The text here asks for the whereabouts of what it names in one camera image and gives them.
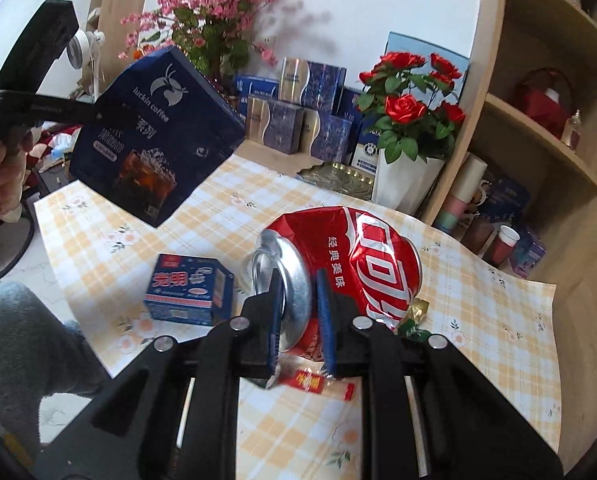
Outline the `left hand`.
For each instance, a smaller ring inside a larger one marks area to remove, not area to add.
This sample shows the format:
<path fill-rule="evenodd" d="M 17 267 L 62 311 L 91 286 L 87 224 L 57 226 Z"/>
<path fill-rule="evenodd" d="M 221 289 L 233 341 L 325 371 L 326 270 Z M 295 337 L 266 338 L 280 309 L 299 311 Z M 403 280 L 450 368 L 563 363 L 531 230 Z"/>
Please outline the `left hand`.
<path fill-rule="evenodd" d="M 34 146 L 31 131 L 26 133 L 15 154 L 0 142 L 0 220 L 13 223 L 21 217 L 26 155 Z"/>

